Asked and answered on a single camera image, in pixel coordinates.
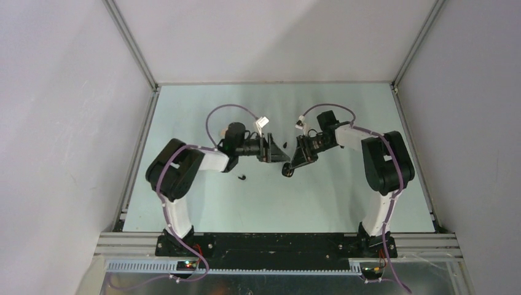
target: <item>white panel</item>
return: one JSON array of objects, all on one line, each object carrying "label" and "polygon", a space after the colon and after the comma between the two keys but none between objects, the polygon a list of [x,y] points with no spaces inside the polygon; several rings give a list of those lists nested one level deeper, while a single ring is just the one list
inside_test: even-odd
[{"label": "white panel", "polygon": [[[161,88],[151,129],[125,219],[125,231],[160,232],[165,227],[159,198],[145,172],[172,138],[201,146],[211,145],[205,132],[206,115],[216,106],[236,103],[270,123],[279,147],[293,156],[301,135],[295,122],[317,103],[348,106],[356,124],[378,132],[403,133],[388,84],[238,84],[171,85]],[[306,123],[319,128],[316,116],[328,107],[312,110]],[[340,121],[351,120],[343,109],[333,109]],[[210,118],[210,132],[218,134],[231,122],[253,129],[254,119],[237,108],[224,108]],[[339,147],[321,153],[316,163],[281,174],[282,163],[260,163],[241,157],[230,173],[200,171],[185,196],[190,219],[200,232],[356,232],[376,197],[367,184],[362,153]],[[237,179],[246,175],[246,180]],[[431,216],[418,177],[409,183],[393,213],[395,232],[432,232]]]},{"label": "white panel", "polygon": [[124,0],[159,82],[390,81],[434,0]]},{"label": "white panel", "polygon": [[400,97],[477,294],[519,294],[521,1],[449,1]]},{"label": "white panel", "polygon": [[2,1],[0,27],[0,293],[74,294],[151,91],[102,1]]}]

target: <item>floor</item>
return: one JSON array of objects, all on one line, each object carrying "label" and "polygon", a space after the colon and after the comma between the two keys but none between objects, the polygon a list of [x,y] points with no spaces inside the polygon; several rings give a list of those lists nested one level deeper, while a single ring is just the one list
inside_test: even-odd
[{"label": "floor", "polygon": [[[165,220],[160,202],[145,180],[145,171],[172,138],[211,146],[205,132],[207,114],[216,106],[246,106],[269,124],[277,145],[292,157],[298,116],[317,103],[337,103],[356,113],[356,125],[378,132],[404,134],[388,84],[235,84],[163,86],[125,220],[124,231],[160,232]],[[315,117],[331,108],[319,107],[306,122],[318,128]],[[333,109],[338,120],[351,120]],[[253,130],[253,118],[238,108],[224,108],[210,119],[216,140],[231,122]],[[364,176],[362,155],[335,148],[299,168],[292,178],[281,175],[282,163],[260,163],[241,157],[230,173],[201,171],[186,195],[189,214],[198,232],[356,232],[369,206],[372,190]],[[246,180],[238,179],[246,175]],[[418,177],[409,183],[393,214],[394,232],[433,232],[433,224]]]}]

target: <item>metal frame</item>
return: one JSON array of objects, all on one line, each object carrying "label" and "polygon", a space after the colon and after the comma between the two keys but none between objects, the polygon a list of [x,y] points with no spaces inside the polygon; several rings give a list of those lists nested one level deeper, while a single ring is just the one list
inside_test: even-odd
[{"label": "metal frame", "polygon": [[[114,216],[114,222],[112,229],[118,222],[122,224],[124,222],[128,204],[130,202],[130,196],[133,190],[134,182],[136,179],[139,163],[143,155],[144,146],[149,133],[152,117],[154,115],[155,107],[160,93],[160,86],[154,79],[134,37],[132,36],[127,23],[125,22],[121,11],[117,7],[115,0],[103,0],[109,14],[111,15],[116,27],[120,31],[120,34],[128,46],[133,58],[135,59],[140,71],[146,78],[149,86],[154,91],[146,117],[143,122],[143,127],[139,134],[139,140],[136,144],[135,152],[133,154],[132,163],[128,172],[128,177],[125,183],[125,189],[122,192],[120,198],[120,206],[118,207]],[[433,216],[433,222],[439,225],[439,220],[436,218],[435,204],[429,194],[425,177],[421,169],[420,161],[418,159],[413,137],[411,135],[405,114],[398,95],[398,86],[402,81],[405,73],[407,72],[412,60],[416,56],[418,49],[424,43],[427,34],[430,32],[434,22],[439,16],[442,8],[444,7],[446,0],[436,0],[428,17],[426,18],[421,30],[415,38],[409,52],[407,53],[398,73],[393,79],[391,91],[394,96],[394,101],[400,116],[400,120],[404,126],[405,135],[409,141],[411,154],[413,161],[416,165],[418,177],[426,196],[426,201],[431,210]],[[161,85],[177,85],[177,83],[163,83]],[[95,256],[103,256],[109,263],[114,262],[140,262],[141,265],[149,264],[154,267],[161,265],[169,266],[171,261],[184,258],[160,258],[155,257],[155,247],[157,238],[160,235],[159,232],[103,232],[100,234],[97,247],[95,249]],[[354,236],[356,234],[345,234],[346,236]],[[447,271],[450,274],[451,282],[453,284],[455,294],[474,294],[472,283],[469,279],[468,271],[464,264],[463,255],[461,253],[459,244],[454,234],[429,234],[429,233],[408,233],[400,234],[394,233],[393,237],[396,241],[396,247],[398,251],[398,258],[394,259],[397,262],[445,262],[447,265]],[[350,259],[353,265],[359,266],[360,263],[376,262],[376,259],[360,258]],[[167,267],[166,271],[172,270],[171,267]],[[126,272],[144,272],[144,269],[134,269],[127,267]],[[263,274],[284,274],[284,272],[262,272]],[[313,275],[313,272],[307,272],[306,274]]]}]

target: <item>wall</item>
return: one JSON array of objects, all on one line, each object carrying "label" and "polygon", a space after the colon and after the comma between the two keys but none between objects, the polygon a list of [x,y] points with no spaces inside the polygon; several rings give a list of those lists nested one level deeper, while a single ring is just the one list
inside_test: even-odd
[{"label": "wall", "polygon": [[0,293],[74,294],[151,91],[102,1],[2,1],[0,24]]},{"label": "wall", "polygon": [[518,294],[521,2],[449,1],[399,86],[478,294]]},{"label": "wall", "polygon": [[158,82],[390,81],[434,0],[117,3]]}]

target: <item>white table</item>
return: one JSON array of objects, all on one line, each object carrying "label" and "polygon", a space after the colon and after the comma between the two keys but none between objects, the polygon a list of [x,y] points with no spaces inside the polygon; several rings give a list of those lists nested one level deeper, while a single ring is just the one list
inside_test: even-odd
[{"label": "white table", "polygon": [[[338,103],[357,115],[356,125],[381,133],[404,130],[388,84],[236,84],[172,85],[161,88],[151,129],[130,199],[124,231],[160,232],[165,220],[160,202],[145,180],[145,172],[172,138],[211,146],[206,115],[216,106],[242,104],[270,119],[263,132],[292,157],[298,116],[317,103]],[[312,110],[306,122],[318,129]],[[333,109],[339,121],[351,120]],[[210,119],[216,141],[231,122],[253,131],[253,118],[238,108],[224,108]],[[292,178],[281,175],[282,163],[260,163],[241,157],[230,173],[201,171],[186,195],[198,232],[356,232],[372,192],[364,176],[362,154],[334,148],[319,154],[316,163],[298,168]],[[246,175],[241,181],[238,175]],[[401,195],[393,215],[394,232],[433,232],[433,224],[418,177]]]}]

